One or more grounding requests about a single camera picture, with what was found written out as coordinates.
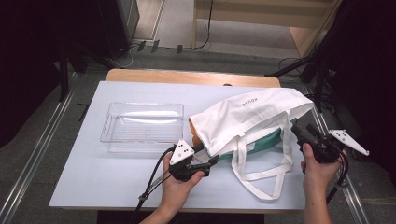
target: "white tote bag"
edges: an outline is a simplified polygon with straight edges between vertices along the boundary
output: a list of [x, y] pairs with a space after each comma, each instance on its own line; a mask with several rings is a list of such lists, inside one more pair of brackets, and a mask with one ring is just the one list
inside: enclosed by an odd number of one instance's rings
[[[295, 89], [269, 88], [253, 91], [222, 100], [202, 113], [190, 117], [193, 132], [206, 148], [204, 156], [232, 154], [233, 171], [241, 183], [264, 201], [280, 196], [285, 173], [293, 165], [290, 145], [290, 121], [312, 109], [313, 102]], [[258, 151], [259, 140], [279, 132], [283, 141], [283, 161], [262, 172], [245, 174], [247, 154]], [[256, 187], [250, 181], [276, 176], [272, 195]]]

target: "gray carpet floor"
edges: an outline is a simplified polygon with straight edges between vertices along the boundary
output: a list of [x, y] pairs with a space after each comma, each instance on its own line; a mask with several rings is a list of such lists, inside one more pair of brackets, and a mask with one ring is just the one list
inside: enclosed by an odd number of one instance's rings
[[[150, 48], [132, 51], [133, 63], [130, 69], [167, 69], [183, 71], [210, 71], [252, 76], [270, 74], [279, 69], [279, 59], [241, 56], [200, 51], [159, 49], [150, 53]], [[47, 152], [38, 166], [35, 176], [26, 190], [11, 223], [96, 223], [97, 211], [63, 210], [48, 207], [56, 182], [60, 177], [68, 154], [81, 126], [80, 118], [89, 104], [99, 81], [106, 78], [106, 70], [101, 64], [86, 59], [89, 65], [85, 74], [78, 74], [75, 90], [69, 107], [53, 135]], [[128, 64], [129, 55], [117, 60]], [[285, 61], [281, 67], [292, 61]], [[280, 78], [282, 87], [301, 90], [302, 84], [293, 71], [292, 75]], [[0, 148], [0, 204], [6, 199], [25, 163], [32, 154], [35, 144], [44, 132], [51, 114], [58, 105], [59, 88], [55, 89], [29, 118], [21, 131], [9, 144]], [[329, 128], [342, 128], [337, 117], [324, 111]], [[312, 115], [302, 118], [304, 122], [314, 122]], [[349, 176], [359, 193], [362, 205], [371, 223], [396, 223], [396, 190], [388, 173], [373, 161], [360, 162], [350, 158]], [[333, 223], [354, 223], [347, 200], [342, 191], [337, 192], [329, 205]], [[268, 214], [265, 223], [303, 223], [303, 214]]]

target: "person's left hand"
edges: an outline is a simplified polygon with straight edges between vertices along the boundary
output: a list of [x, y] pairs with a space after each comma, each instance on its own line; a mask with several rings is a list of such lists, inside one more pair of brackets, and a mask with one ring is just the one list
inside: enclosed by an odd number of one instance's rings
[[[172, 153], [168, 153], [163, 158], [163, 171], [166, 173], [163, 178], [168, 177], [170, 174], [167, 172], [169, 168], [169, 162], [172, 158]], [[166, 212], [168, 215], [174, 216], [178, 210], [186, 202], [191, 189], [198, 184], [198, 182], [204, 177], [204, 172], [200, 171], [194, 174], [189, 181], [183, 182], [176, 180], [174, 177], [170, 176], [165, 181], [163, 181], [163, 198], [159, 209]]]

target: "clear plastic container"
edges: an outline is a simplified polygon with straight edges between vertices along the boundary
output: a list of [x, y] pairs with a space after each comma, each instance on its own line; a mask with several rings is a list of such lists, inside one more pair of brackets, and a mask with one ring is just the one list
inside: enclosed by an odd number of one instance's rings
[[101, 141], [110, 152], [159, 152], [183, 138], [183, 105], [112, 103]]

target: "hand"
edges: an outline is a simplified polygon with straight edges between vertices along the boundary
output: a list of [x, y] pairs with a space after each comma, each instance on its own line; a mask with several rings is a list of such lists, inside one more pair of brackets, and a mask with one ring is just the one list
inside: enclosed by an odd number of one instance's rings
[[318, 163], [315, 160], [312, 147], [303, 144], [304, 161], [301, 162], [301, 168], [305, 172], [304, 191], [319, 190], [325, 192], [335, 173], [340, 169], [340, 162]]
[[[163, 174], [163, 178], [170, 175], [167, 170], [169, 168], [171, 158], [172, 153], [168, 153], [163, 158], [163, 170], [166, 171], [166, 173]], [[205, 174], [202, 171], [197, 172], [187, 182], [176, 180], [172, 176], [164, 180], [163, 198], [161, 199], [160, 206], [141, 223], [168, 223], [178, 210], [183, 207], [189, 197], [191, 189], [198, 184], [204, 175]]]
[[309, 144], [303, 144], [305, 160], [301, 168], [305, 172], [303, 188], [305, 193], [305, 224], [330, 224], [331, 219], [326, 203], [326, 189], [340, 169], [340, 162], [318, 163]]

